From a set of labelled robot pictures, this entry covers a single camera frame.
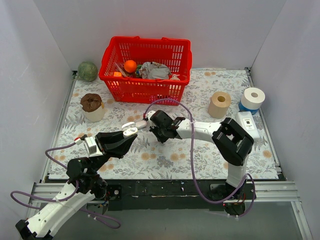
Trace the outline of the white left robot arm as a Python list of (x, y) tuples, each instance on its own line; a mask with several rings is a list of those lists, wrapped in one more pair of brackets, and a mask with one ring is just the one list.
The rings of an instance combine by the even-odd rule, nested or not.
[(68, 176), (63, 188), (47, 204), (15, 227), (24, 240), (51, 240), (63, 224), (92, 200), (108, 200), (110, 190), (98, 171), (111, 158), (122, 159), (137, 138), (136, 132), (99, 132), (77, 137), (69, 147), (84, 144), (86, 157), (71, 159), (64, 167)]

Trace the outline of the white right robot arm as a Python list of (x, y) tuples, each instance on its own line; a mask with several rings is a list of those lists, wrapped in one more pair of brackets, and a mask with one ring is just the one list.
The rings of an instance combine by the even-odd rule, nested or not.
[(227, 117), (222, 122), (194, 122), (184, 117), (172, 119), (162, 110), (149, 111), (146, 116), (150, 123), (149, 131), (161, 143), (168, 139), (194, 138), (215, 144), (228, 162), (227, 195), (232, 199), (243, 195), (246, 165), (254, 139), (234, 119)]

